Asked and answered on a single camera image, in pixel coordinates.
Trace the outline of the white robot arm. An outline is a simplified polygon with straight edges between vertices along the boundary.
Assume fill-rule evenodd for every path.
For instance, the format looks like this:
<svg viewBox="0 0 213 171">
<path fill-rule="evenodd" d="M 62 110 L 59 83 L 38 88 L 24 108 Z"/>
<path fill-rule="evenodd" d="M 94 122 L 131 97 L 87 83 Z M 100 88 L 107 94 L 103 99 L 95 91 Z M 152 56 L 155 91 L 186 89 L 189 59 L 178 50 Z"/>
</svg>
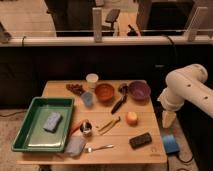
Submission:
<svg viewBox="0 0 213 171">
<path fill-rule="evenodd" d="M 167 87 L 158 101 L 163 107 L 162 126 L 169 128 L 176 119 L 176 112 L 189 101 L 213 118 L 213 90 L 205 85 L 208 72 L 201 64 L 191 64 L 169 72 Z"/>
</svg>

